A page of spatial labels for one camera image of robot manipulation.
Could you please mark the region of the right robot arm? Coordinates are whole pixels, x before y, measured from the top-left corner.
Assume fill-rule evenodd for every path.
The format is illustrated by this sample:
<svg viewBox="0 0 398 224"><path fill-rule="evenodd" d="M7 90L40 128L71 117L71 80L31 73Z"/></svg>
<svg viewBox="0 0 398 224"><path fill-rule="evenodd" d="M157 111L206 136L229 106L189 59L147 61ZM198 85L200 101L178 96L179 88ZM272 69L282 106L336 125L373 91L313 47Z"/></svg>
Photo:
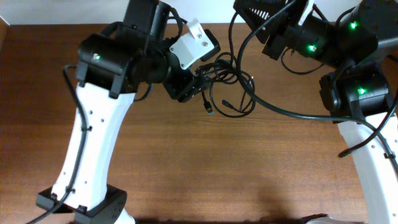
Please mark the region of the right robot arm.
<svg viewBox="0 0 398 224"><path fill-rule="evenodd" d="M313 1L236 1L235 11L280 59L288 50L333 67L321 77L325 120L354 160L371 223L397 222L397 95L381 62L397 49L397 2L361 1L330 23Z"/></svg>

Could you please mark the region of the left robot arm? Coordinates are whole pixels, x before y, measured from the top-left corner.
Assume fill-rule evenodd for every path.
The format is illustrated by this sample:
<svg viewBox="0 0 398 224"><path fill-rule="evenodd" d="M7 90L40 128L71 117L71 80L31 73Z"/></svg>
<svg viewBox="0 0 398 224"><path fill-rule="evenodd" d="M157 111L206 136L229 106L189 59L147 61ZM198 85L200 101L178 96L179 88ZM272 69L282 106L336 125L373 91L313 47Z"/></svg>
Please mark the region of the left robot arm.
<svg viewBox="0 0 398 224"><path fill-rule="evenodd" d="M208 86L190 71L219 51L210 30L186 22L162 1L130 1L124 19L85 39L70 92L76 116L61 173L36 204L46 215L73 213L75 223L134 223L127 193L108 184L122 122L141 83L160 83L184 103Z"/></svg>

